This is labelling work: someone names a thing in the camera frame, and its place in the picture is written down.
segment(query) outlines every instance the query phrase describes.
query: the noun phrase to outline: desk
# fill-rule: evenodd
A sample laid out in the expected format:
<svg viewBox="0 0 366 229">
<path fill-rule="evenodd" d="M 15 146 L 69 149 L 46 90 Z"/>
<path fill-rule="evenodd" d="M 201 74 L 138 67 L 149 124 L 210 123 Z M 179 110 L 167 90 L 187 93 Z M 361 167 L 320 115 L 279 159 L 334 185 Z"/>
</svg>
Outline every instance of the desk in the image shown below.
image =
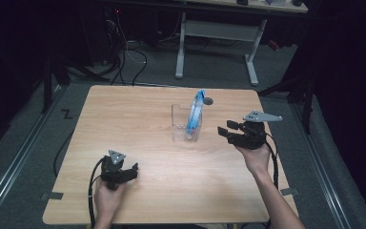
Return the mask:
<svg viewBox="0 0 366 229">
<path fill-rule="evenodd" d="M 238 8 L 242 7 L 258 10 L 276 10 L 276 11 L 302 12 L 302 13 L 306 13 L 308 11 L 308 9 L 304 4 L 302 4 L 300 7 L 296 7 L 291 3 L 291 0 L 287 0 L 283 6 L 269 6 L 266 2 L 259 2 L 255 0 L 250 0 L 248 6 L 240 6 L 236 4 L 235 0 L 187 0 L 187 2 L 206 3 L 206 4 L 222 5 L 227 7 L 228 6 Z M 232 24 L 186 20 L 186 13 L 183 13 L 180 27 L 180 45 L 177 54 L 175 77 L 176 78 L 183 77 L 185 36 L 186 35 L 204 36 L 211 38 L 252 42 L 253 45 L 250 49 L 249 54 L 245 55 L 245 63 L 248 68 L 248 74 L 251 80 L 251 84 L 253 86 L 257 86 L 258 80 L 256 72 L 254 70 L 254 56 L 256 54 L 257 47 L 260 43 L 261 36 L 263 35 L 266 23 L 267 20 L 262 19 L 260 25 L 257 27 L 257 26 L 239 26 Z"/>
<path fill-rule="evenodd" d="M 207 89 L 197 142 L 172 141 L 172 104 L 193 100 L 198 89 L 93 86 L 76 125 L 43 221 L 90 223 L 88 184 L 96 162 L 112 149 L 139 163 L 115 223 L 219 223 L 266 221 L 269 216 L 242 154 L 217 126 L 262 111 L 250 90 Z M 279 188 L 288 188 L 280 161 Z M 273 174 L 273 164 L 269 170 Z M 286 196 L 297 213 L 294 199 Z"/>
</svg>

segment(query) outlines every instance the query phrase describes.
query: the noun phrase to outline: blue and white package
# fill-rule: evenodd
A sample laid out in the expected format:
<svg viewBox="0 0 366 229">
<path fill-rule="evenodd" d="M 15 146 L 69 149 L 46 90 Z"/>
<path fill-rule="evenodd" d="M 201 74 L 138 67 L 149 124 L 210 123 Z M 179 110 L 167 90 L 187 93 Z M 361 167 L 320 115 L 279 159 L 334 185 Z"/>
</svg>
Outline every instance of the blue and white package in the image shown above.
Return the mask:
<svg viewBox="0 0 366 229">
<path fill-rule="evenodd" d="M 188 140 L 192 139 L 193 135 L 196 134 L 198 121 L 200 120 L 203 111 L 205 93 L 206 91 L 204 89 L 198 90 L 193 100 L 192 109 L 186 126 L 186 136 Z"/>
</svg>

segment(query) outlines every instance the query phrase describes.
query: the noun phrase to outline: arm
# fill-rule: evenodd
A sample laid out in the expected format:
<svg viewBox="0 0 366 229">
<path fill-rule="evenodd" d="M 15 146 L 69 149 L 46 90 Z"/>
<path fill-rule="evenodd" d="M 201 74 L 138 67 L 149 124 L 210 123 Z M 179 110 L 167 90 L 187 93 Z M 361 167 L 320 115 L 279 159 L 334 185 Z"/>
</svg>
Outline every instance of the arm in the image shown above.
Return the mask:
<svg viewBox="0 0 366 229">
<path fill-rule="evenodd" d="M 242 153 L 246 167 L 254 176 L 263 202 L 269 212 L 273 228 L 305 228 L 273 184 L 268 172 L 269 148 L 266 145 L 261 146 L 257 150 L 248 150 L 236 146 L 235 148 Z"/>
<path fill-rule="evenodd" d="M 112 219 L 117 212 L 127 183 L 120 184 L 116 191 L 110 190 L 107 183 L 101 178 L 96 181 L 94 203 L 96 204 L 97 217 L 94 229 L 109 229 Z"/>
</svg>

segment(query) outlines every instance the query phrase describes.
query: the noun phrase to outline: person's left hand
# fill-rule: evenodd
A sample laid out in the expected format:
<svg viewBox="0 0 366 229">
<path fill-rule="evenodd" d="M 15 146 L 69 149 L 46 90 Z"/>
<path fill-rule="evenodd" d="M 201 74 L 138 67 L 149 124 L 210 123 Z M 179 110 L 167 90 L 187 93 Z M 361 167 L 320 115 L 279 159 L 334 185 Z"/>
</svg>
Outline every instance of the person's left hand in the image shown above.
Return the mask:
<svg viewBox="0 0 366 229">
<path fill-rule="evenodd" d="M 95 229 L 110 228 L 112 219 L 120 207 L 124 190 L 127 183 L 118 185 L 117 190 L 113 191 L 107 187 L 107 182 L 101 177 L 96 180 L 96 192 L 94 193 L 94 203 L 96 204 L 97 218 Z"/>
</svg>

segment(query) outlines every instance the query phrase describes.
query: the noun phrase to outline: transparent box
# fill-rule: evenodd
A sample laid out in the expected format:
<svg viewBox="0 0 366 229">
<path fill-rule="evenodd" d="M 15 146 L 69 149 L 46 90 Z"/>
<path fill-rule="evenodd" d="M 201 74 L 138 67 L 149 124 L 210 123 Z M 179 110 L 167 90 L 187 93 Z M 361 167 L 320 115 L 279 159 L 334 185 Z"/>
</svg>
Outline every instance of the transparent box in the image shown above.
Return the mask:
<svg viewBox="0 0 366 229">
<path fill-rule="evenodd" d="M 173 104 L 172 105 L 172 135 L 173 141 L 197 141 L 200 134 L 202 114 L 198 120 L 197 129 L 194 130 L 194 134 L 190 139 L 186 135 L 186 126 L 189 121 L 190 112 L 192 109 L 191 104 Z"/>
</svg>

